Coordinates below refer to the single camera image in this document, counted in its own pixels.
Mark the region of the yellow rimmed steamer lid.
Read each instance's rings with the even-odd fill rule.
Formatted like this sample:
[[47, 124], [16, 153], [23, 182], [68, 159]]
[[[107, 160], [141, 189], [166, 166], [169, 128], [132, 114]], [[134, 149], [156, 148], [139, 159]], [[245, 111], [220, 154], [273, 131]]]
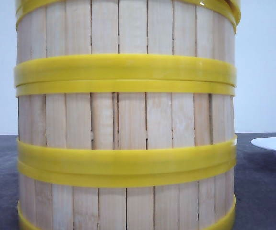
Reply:
[[241, 18], [239, 0], [195, 0], [195, 4], [227, 18], [236, 27]]

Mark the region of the front bamboo steamer basket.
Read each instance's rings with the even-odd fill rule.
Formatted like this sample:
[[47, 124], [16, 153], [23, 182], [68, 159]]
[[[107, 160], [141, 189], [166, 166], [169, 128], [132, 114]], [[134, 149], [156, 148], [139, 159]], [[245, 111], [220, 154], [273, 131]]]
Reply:
[[235, 152], [189, 172], [189, 182], [134, 188], [90, 187], [84, 175], [45, 170], [18, 156], [22, 230], [230, 230]]

